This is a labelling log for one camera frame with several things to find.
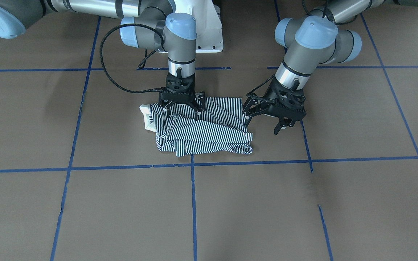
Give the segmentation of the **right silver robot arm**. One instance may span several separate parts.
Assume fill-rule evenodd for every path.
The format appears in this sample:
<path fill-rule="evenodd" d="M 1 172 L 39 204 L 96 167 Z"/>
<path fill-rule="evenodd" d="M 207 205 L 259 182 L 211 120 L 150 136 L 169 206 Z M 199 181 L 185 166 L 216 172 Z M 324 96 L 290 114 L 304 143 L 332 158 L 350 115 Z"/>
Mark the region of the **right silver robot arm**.
<path fill-rule="evenodd" d="M 176 104 L 188 105 L 197 120 L 205 107 L 205 93 L 196 93 L 196 19 L 176 13 L 172 0 L 0 0 L 0 38 L 13 39 L 50 13 L 86 13 L 117 18 L 121 24 L 103 37 L 119 31 L 127 46 L 168 55 L 166 86 L 155 88 L 158 105 L 170 116 Z"/>

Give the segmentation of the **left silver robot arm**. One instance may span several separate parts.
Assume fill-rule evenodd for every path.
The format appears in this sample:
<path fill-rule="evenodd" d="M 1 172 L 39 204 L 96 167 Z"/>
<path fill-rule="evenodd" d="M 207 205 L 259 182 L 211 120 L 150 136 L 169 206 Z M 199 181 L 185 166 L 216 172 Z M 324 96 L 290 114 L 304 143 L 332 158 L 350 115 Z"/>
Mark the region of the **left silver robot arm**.
<path fill-rule="evenodd" d="M 267 79 L 263 96 L 250 91 L 243 104 L 245 126 L 258 115 L 278 119 L 274 134 L 292 127 L 307 114 L 304 87 L 317 66 L 345 63 L 362 49 L 357 32 L 339 29 L 361 13 L 383 4 L 383 0 L 327 0 L 324 5 L 306 10 L 302 18 L 284 18 L 274 31 L 276 42 L 286 48 L 276 73 Z"/>

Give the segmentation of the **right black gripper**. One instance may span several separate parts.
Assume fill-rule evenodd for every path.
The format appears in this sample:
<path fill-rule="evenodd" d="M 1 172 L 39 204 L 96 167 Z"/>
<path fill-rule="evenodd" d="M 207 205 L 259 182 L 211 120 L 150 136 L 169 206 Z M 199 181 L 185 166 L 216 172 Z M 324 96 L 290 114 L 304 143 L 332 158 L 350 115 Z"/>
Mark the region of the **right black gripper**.
<path fill-rule="evenodd" d="M 205 92 L 195 92 L 195 74 L 187 77 L 167 74 L 166 86 L 159 93 L 158 105 L 162 107 L 166 117 L 172 116 L 171 108 L 175 104 L 189 105 L 194 110 L 194 120 L 206 110 Z"/>

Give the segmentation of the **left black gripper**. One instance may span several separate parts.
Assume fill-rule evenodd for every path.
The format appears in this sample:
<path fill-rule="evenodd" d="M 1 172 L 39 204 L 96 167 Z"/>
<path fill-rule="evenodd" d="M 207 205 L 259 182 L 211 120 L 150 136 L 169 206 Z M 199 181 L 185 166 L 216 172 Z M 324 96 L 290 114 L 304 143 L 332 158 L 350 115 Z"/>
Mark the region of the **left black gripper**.
<path fill-rule="evenodd" d="M 299 85 L 299 79 L 295 78 L 292 88 L 287 88 L 274 77 L 263 97 L 248 93 L 242 109 L 244 125 L 248 126 L 253 117 L 262 114 L 278 117 L 279 122 L 274 127 L 274 135 L 277 135 L 280 130 L 292 127 L 294 121 L 301 121 L 307 113 L 304 107 L 306 97 Z"/>

